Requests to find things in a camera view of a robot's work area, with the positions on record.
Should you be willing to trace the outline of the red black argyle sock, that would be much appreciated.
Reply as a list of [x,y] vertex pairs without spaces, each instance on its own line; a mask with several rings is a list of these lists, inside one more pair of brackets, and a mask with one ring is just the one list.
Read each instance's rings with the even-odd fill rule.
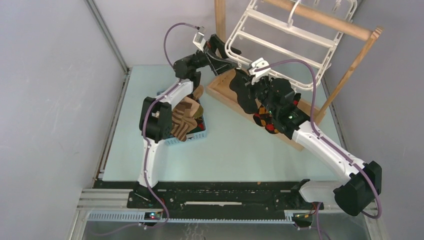
[[271,116],[271,124],[268,125],[267,127],[264,127],[265,130],[270,133],[270,134],[278,134],[280,133],[280,131],[276,128],[276,125],[274,123],[272,123],[272,113],[270,111],[268,111],[270,116]]

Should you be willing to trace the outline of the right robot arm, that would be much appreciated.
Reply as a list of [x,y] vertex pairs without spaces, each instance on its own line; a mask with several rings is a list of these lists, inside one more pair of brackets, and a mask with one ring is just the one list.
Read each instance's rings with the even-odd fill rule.
[[230,88],[236,92],[238,104],[246,113],[258,112],[257,103],[260,103],[269,112],[278,132],[310,151],[335,174],[336,181],[303,180],[290,196],[295,208],[332,202],[351,216],[364,214],[372,219],[382,216],[382,167],[376,161],[365,162],[354,156],[324,134],[297,106],[299,94],[287,79],[256,77],[243,72]]

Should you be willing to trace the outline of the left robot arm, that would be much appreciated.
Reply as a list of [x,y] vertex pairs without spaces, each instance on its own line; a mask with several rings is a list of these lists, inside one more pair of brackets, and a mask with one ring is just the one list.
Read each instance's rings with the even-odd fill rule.
[[206,39],[197,33],[193,39],[195,53],[176,60],[172,65],[177,81],[156,97],[146,97],[142,104],[139,130],[143,139],[142,169],[137,180],[143,191],[138,201],[153,208],[158,194],[151,189],[158,183],[159,153],[172,130],[172,113],[177,104],[196,90],[201,81],[200,68],[209,66],[215,76],[237,67],[225,52],[225,42],[216,34]]

